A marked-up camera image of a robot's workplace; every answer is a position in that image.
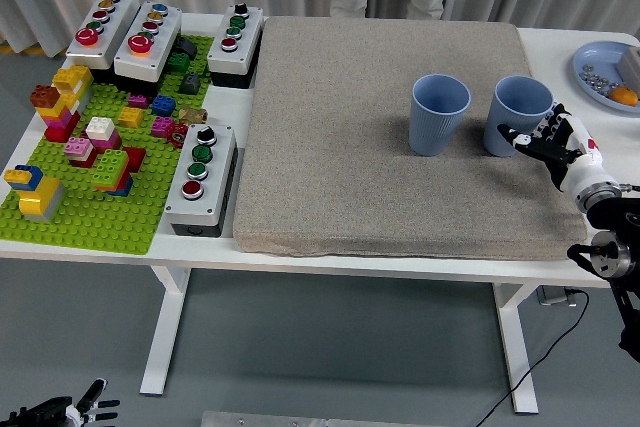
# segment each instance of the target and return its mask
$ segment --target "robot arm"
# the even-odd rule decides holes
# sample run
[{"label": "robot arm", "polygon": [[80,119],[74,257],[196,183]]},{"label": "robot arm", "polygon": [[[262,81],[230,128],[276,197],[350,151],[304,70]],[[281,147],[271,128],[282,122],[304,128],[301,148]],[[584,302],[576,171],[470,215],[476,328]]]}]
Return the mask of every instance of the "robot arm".
[{"label": "robot arm", "polygon": [[640,187],[618,182],[602,167],[602,154],[582,122],[562,104],[532,134],[498,126],[516,150],[547,166],[555,187],[573,198],[599,232],[591,245],[573,245],[567,256],[584,270],[609,282],[625,328],[620,347],[640,362],[640,199],[622,198]]},{"label": "robot arm", "polygon": [[91,414],[93,409],[117,407],[118,400],[98,402],[107,387],[107,381],[97,379],[74,406],[71,397],[53,397],[31,409],[22,407],[11,412],[9,419],[0,421],[0,427],[81,427],[90,422],[115,419],[115,412]]}]

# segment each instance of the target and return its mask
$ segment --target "cable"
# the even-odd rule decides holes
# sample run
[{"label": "cable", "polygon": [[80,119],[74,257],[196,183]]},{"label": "cable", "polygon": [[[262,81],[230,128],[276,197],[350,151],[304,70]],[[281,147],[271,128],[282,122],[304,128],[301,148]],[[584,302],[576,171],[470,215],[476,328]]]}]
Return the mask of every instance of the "cable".
[{"label": "cable", "polygon": [[480,426],[485,422],[485,420],[487,420],[487,419],[488,419],[488,418],[489,418],[489,417],[490,417],[490,416],[495,412],[495,410],[498,408],[498,406],[499,406],[502,402],[504,402],[504,400],[505,400],[507,397],[509,397],[511,394],[513,394],[513,392],[514,392],[518,387],[520,387],[520,384],[522,384],[522,382],[524,382],[524,379],[526,379],[526,378],[527,378],[527,376],[531,373],[531,371],[532,371],[533,369],[535,369],[535,368],[536,368],[536,367],[537,367],[537,366],[538,366],[538,365],[539,365],[539,364],[540,364],[544,359],[546,359],[547,357],[549,357],[549,354],[550,354],[550,353],[551,353],[551,351],[555,348],[555,346],[556,346],[556,345],[558,345],[562,339],[564,339],[567,335],[569,335],[569,334],[570,334],[570,333],[571,333],[571,332],[572,332],[572,331],[573,331],[573,330],[578,326],[578,324],[579,324],[579,323],[580,323],[580,321],[582,320],[582,317],[584,317],[584,314],[585,314],[585,312],[587,311],[587,307],[589,307],[589,294],[587,294],[584,290],[580,290],[580,289],[570,289],[570,290],[569,290],[569,289],[567,289],[567,293],[570,293],[570,294],[584,294],[584,295],[585,295],[585,297],[587,298],[587,301],[586,301],[586,302],[585,302],[585,304],[584,304],[584,308],[582,309],[582,313],[580,314],[580,317],[578,317],[578,320],[576,320],[576,322],[575,322],[575,323],[574,323],[574,324],[573,324],[573,325],[572,325],[568,330],[566,330],[564,334],[562,334],[560,337],[558,337],[558,338],[555,340],[555,342],[554,342],[553,344],[551,344],[551,347],[549,347],[549,350],[547,350],[547,353],[546,353],[546,354],[544,354],[544,355],[542,356],[542,358],[540,358],[540,360],[538,360],[535,364],[533,364],[533,365],[529,368],[529,370],[527,370],[527,372],[522,376],[522,378],[518,381],[518,383],[515,385],[515,387],[514,387],[513,389],[511,389],[509,392],[507,392],[507,393],[505,394],[505,396],[504,396],[504,397],[502,397],[502,398],[498,401],[498,403],[497,403],[496,405],[494,405],[494,406],[493,406],[493,408],[492,408],[492,409],[487,413],[487,415],[485,415],[485,416],[484,416],[484,418],[483,418],[480,422],[478,422],[478,423],[476,424],[476,426],[475,426],[475,427],[480,427]]}]

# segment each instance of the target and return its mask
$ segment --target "blue plate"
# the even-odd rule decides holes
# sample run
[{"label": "blue plate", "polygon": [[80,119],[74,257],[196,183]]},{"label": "blue plate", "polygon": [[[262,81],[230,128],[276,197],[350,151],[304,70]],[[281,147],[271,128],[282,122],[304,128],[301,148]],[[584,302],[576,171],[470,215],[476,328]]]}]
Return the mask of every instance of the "blue plate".
[{"label": "blue plate", "polygon": [[631,47],[631,45],[623,44],[621,42],[592,42],[590,44],[583,45],[573,56],[573,72],[575,73],[575,79],[578,81],[578,85],[580,85],[580,87],[589,96],[593,97],[601,104],[615,110],[640,116],[640,106],[631,107],[630,105],[624,105],[619,102],[609,100],[607,97],[604,97],[593,90],[580,78],[580,74],[583,72],[582,67],[590,64],[593,65],[592,73],[598,74],[600,77],[605,77],[610,83],[617,82],[621,85],[624,84],[616,69],[616,64],[620,61],[622,55],[629,47]]}]

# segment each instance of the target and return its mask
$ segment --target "blue cup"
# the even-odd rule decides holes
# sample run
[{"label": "blue cup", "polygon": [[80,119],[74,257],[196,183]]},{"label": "blue cup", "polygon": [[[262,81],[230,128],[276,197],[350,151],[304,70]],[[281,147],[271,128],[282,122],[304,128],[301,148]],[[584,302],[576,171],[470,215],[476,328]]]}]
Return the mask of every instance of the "blue cup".
[{"label": "blue cup", "polygon": [[505,77],[496,84],[484,129],[484,148],[497,157],[511,157],[516,149],[498,132],[506,124],[530,134],[553,108],[553,95],[544,84],[524,75]]},{"label": "blue cup", "polygon": [[413,86],[409,145],[420,155],[438,155],[462,121],[471,93],[458,79],[431,74]]}]

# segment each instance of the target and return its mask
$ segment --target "gray cushion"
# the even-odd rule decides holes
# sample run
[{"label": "gray cushion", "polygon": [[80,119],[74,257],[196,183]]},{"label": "gray cushion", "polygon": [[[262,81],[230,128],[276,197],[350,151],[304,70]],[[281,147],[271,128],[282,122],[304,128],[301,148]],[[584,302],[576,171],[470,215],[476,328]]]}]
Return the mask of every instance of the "gray cushion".
[{"label": "gray cushion", "polygon": [[[446,73],[472,103],[449,145],[408,145],[414,82]],[[241,249],[563,259],[583,217],[545,166],[482,146],[496,82],[529,74],[508,24],[274,17],[263,34],[234,220]]]}]

